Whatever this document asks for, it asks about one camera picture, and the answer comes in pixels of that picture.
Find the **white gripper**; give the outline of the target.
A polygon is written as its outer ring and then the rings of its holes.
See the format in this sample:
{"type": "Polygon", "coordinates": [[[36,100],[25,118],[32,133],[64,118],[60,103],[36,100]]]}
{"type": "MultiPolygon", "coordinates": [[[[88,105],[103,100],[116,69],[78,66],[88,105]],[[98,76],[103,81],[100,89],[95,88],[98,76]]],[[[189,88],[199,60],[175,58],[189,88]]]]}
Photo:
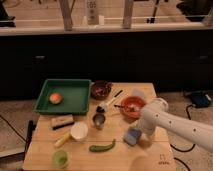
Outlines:
{"type": "Polygon", "coordinates": [[[155,132],[156,126],[146,120],[139,120],[137,128],[147,136],[152,136],[155,132]]]}

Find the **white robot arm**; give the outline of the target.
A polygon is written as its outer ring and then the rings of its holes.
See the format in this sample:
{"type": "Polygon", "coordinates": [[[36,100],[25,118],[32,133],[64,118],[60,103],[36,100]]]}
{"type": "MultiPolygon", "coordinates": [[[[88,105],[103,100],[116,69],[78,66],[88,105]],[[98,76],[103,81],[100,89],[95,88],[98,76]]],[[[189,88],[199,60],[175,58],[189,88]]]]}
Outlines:
{"type": "Polygon", "coordinates": [[[164,99],[153,99],[141,109],[137,128],[152,135],[159,126],[213,153],[213,126],[175,116],[168,108],[164,99]]]}

